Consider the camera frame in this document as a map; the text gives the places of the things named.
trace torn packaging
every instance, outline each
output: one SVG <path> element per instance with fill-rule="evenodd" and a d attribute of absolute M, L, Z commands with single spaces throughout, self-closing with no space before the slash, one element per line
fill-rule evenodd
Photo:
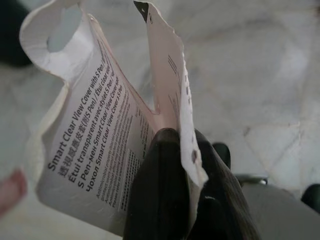
<path fill-rule="evenodd" d="M 199 189 L 208 176 L 197 141 L 192 141 L 191 92 L 186 91 L 181 40 L 151 3 L 134 2 L 147 28 L 158 106 L 153 112 L 121 72 L 98 22 L 84 11 L 64 49 L 48 51 L 47 40 L 62 9 L 78 2 L 52 0 L 31 12 L 20 30 L 31 61 L 65 83 L 39 126 L 38 146 L 45 153 L 38 156 L 45 162 L 37 185 L 39 200 L 122 236 L 134 176 L 155 133 L 172 128 L 179 130 L 181 165 L 192 184 L 192 225 Z"/>

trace black shoe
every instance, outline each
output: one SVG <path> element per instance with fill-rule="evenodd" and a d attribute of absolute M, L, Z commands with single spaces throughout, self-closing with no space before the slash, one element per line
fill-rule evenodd
<path fill-rule="evenodd" d="M 301 201 L 320 214 L 320 184 L 312 184 L 302 195 Z"/>
<path fill-rule="evenodd" d="M 0 62 L 15 67 L 31 64 L 19 42 L 20 26 L 28 13 L 17 0 L 1 1 Z"/>

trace white marble floor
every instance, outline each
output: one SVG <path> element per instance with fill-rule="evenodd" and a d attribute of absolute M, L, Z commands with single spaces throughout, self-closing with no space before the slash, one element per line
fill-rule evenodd
<path fill-rule="evenodd" d="M 45 0 L 23 2 L 35 8 Z M 320 183 L 320 3 L 152 2 L 184 42 L 195 126 L 212 142 L 230 147 L 233 172 L 268 174 L 273 184 L 296 196 Z M 150 104 L 146 30 L 132 1 L 91 0 L 86 5 L 127 78 Z M 24 157 L 26 141 L 61 87 L 59 80 L 34 67 L 0 65 L 1 178 L 16 166 L 33 168 Z M 1 222 L 0 239 L 89 239 L 91 233 L 95 239 L 111 238 L 40 205 L 31 179 L 29 185 L 26 201 Z M 31 216 L 43 225 L 26 223 Z M 61 232 L 55 231 L 58 225 Z"/>

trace paper packaging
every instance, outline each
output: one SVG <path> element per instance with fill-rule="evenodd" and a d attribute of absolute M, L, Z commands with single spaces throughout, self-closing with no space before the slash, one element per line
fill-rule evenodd
<path fill-rule="evenodd" d="M 194 132 L 181 39 L 153 4 L 134 2 L 147 28 L 157 106 L 152 112 L 123 75 L 99 23 L 83 9 L 69 43 L 59 52 L 48 51 L 62 9 L 75 4 L 81 9 L 78 0 L 52 0 L 31 12 L 20 30 L 32 62 L 64 82 L 39 130 L 44 161 L 39 200 L 121 236 L 130 186 L 149 144 L 159 129 L 174 128 L 189 178 L 192 225 L 208 176 Z"/>

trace hang tab hole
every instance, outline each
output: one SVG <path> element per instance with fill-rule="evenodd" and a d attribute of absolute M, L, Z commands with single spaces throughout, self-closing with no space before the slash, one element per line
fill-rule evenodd
<path fill-rule="evenodd" d="M 82 12 L 77 5 L 62 10 L 60 24 L 47 41 L 49 52 L 55 53 L 65 48 L 78 29 L 81 17 Z"/>

